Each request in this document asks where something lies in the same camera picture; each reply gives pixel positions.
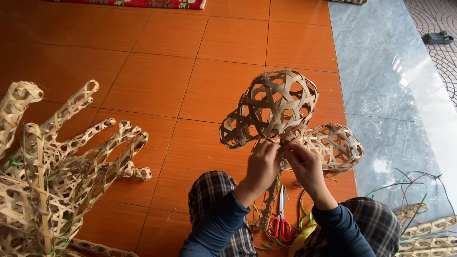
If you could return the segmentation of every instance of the slipper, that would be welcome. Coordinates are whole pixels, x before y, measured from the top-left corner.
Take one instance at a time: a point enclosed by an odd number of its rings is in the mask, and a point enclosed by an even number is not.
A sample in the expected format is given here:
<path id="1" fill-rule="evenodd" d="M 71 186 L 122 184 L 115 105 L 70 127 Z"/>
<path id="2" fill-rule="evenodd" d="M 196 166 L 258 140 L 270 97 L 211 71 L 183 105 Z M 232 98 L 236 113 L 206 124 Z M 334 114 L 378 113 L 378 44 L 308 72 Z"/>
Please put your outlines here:
<path id="1" fill-rule="evenodd" d="M 363 5 L 367 0 L 332 0 L 333 2 L 350 2 L 356 5 Z"/>
<path id="2" fill-rule="evenodd" d="M 428 33 L 422 37 L 422 41 L 429 45 L 443 44 L 449 45 L 454 42 L 454 37 L 449 36 L 445 30 L 440 33 Z"/>

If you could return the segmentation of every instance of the woven bamboo ball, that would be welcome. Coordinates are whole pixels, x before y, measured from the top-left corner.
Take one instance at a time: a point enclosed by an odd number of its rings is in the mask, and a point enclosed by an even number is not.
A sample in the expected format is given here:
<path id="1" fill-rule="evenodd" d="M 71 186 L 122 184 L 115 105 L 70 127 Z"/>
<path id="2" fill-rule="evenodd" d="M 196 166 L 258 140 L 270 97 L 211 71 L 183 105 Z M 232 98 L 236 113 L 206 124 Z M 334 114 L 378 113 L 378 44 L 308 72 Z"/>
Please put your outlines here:
<path id="1" fill-rule="evenodd" d="M 301 141 L 318 96 L 316 85 L 294 70 L 260 74 L 222 121 L 221 143 L 236 149 L 258 139 Z"/>
<path id="2" fill-rule="evenodd" d="M 365 150 L 351 130 L 336 123 L 306 130 L 303 144 L 320 156 L 326 177 L 349 171 L 365 155 Z"/>

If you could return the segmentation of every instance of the person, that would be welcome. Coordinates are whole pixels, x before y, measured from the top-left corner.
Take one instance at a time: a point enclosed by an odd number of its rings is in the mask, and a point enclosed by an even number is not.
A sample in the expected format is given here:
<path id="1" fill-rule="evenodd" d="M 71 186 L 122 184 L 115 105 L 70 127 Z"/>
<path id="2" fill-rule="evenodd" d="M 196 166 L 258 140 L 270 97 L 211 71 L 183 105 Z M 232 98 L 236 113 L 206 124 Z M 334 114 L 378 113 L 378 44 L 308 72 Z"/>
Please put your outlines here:
<path id="1" fill-rule="evenodd" d="M 248 159 L 246 177 L 236 185 L 222 171 L 201 175 L 189 192 L 192 232 L 180 257 L 257 257 L 246 214 L 280 170 L 280 145 L 263 141 Z M 284 157 L 314 201 L 317 228 L 295 257 L 391 257 L 399 249 L 400 226 L 393 212 L 371 198 L 337 203 L 327 189 L 320 157 L 300 144 L 288 144 Z"/>

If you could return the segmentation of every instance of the navy blue sleeve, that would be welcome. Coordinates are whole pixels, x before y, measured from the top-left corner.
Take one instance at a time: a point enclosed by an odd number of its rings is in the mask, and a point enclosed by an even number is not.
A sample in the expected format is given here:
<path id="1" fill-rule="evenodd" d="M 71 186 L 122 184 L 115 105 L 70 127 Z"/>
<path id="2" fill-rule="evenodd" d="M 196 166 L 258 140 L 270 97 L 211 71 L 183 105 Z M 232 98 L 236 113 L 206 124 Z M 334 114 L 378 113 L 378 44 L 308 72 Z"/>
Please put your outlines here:
<path id="1" fill-rule="evenodd" d="M 348 208 L 339 204 L 333 210 L 321 211 L 315 205 L 311 213 L 334 256 L 376 257 Z"/>
<path id="2" fill-rule="evenodd" d="M 235 230 L 243 226 L 251 212 L 238 202 L 232 192 L 217 201 L 192 229 L 179 257 L 216 257 L 224 250 Z"/>

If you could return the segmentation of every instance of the scissors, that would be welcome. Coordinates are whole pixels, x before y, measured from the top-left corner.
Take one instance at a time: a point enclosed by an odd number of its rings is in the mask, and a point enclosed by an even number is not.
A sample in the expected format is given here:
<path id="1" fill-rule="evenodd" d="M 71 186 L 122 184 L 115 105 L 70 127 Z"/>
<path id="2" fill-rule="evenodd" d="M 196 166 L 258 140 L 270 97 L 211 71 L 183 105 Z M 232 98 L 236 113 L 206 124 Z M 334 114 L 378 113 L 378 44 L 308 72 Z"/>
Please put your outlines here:
<path id="1" fill-rule="evenodd" d="M 286 200 L 286 188 L 281 186 L 279 192 L 279 215 L 270 221 L 267 234 L 270 238 L 279 238 L 279 241 L 287 242 L 292 239 L 292 230 L 289 222 L 284 218 L 284 203 Z"/>

